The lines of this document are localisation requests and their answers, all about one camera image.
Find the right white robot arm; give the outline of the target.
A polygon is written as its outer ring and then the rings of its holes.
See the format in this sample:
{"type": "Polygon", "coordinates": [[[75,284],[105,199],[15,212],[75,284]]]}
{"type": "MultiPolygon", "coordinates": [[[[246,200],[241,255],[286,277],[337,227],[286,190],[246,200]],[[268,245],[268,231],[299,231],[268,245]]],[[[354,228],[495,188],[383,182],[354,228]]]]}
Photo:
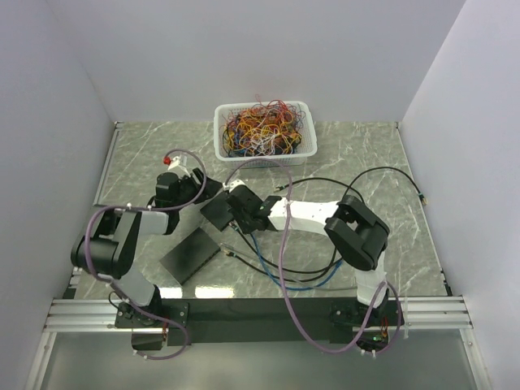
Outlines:
{"type": "Polygon", "coordinates": [[[384,269],[389,227],[352,195],[339,201],[289,201],[269,196],[262,200],[243,182],[224,187],[226,203],[245,234],[284,229],[327,236],[353,269],[357,284],[357,314],[375,324],[386,314],[387,289],[376,289],[387,280],[384,269]]]}

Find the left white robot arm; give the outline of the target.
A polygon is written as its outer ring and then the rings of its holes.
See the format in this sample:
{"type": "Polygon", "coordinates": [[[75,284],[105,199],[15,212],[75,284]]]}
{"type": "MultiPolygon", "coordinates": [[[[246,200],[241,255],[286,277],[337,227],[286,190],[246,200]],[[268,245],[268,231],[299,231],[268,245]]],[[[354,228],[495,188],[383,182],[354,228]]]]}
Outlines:
{"type": "Polygon", "coordinates": [[[191,174],[173,171],[156,179],[155,194],[145,210],[95,205],[71,249],[71,263],[91,275],[111,282],[115,290],[136,304],[134,315],[152,327],[162,320],[163,305],[157,285],[149,282],[133,264],[140,236],[170,235],[180,221],[184,204],[199,204],[215,197],[223,184],[199,168],[191,174]]]}

